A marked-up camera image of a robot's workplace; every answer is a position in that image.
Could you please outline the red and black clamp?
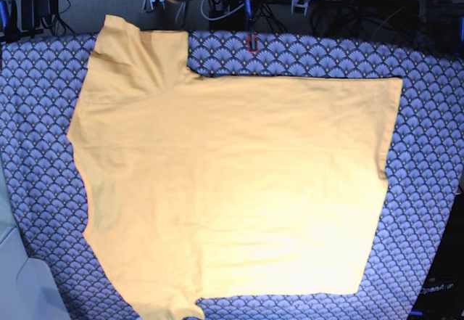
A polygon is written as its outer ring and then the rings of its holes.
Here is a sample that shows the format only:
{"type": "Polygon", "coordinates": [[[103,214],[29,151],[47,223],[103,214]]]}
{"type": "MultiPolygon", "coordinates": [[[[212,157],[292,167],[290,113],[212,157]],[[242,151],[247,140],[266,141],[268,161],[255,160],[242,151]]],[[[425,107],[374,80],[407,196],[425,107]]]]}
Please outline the red and black clamp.
{"type": "Polygon", "coordinates": [[[247,33],[246,37],[247,50],[250,53],[257,53],[258,51],[258,40],[256,33],[247,33]]]}

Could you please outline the white plastic bin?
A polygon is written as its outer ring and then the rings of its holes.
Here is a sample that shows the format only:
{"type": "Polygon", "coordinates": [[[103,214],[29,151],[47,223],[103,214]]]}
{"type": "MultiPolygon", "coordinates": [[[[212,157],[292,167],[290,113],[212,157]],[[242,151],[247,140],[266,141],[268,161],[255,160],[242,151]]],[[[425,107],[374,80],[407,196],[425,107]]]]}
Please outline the white plastic bin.
{"type": "Polygon", "coordinates": [[[1,318],[69,319],[48,265],[25,251],[1,180],[1,318]]]}

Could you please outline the black OpenArm box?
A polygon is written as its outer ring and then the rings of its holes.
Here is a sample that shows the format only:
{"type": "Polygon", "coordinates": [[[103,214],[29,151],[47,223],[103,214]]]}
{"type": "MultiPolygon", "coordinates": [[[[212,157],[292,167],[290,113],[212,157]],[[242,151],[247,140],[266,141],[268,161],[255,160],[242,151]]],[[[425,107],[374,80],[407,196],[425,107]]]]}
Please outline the black OpenArm box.
{"type": "Polygon", "coordinates": [[[463,195],[458,194],[410,319],[463,318],[463,195]]]}

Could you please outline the yellow T-shirt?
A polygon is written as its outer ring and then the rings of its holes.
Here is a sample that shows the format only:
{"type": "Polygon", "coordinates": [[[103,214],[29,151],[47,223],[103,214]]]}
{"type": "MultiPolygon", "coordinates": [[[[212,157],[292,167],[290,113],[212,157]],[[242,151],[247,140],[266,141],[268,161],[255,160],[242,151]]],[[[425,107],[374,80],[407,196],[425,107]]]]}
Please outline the yellow T-shirt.
{"type": "Polygon", "coordinates": [[[108,15],[67,137],[83,232],[143,319],[200,298],[351,295],[388,181],[400,78],[200,76],[188,35],[108,15]]]}

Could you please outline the blue fan-patterned tablecloth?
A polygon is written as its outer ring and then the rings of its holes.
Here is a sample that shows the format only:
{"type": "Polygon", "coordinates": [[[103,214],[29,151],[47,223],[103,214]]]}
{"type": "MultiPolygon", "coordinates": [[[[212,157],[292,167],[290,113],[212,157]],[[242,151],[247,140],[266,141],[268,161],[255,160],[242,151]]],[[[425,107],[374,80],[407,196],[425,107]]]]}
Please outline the blue fan-patterned tablecloth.
{"type": "MultiPolygon", "coordinates": [[[[410,319],[463,172],[463,61],[401,46],[291,34],[195,31],[188,65],[205,76],[296,75],[403,80],[387,158],[389,188],[360,288],[353,295],[202,299],[208,319],[410,319]]],[[[72,319],[134,319],[83,238],[86,193],[66,133],[90,34],[1,50],[1,161],[28,254],[46,262],[72,319]]]]}

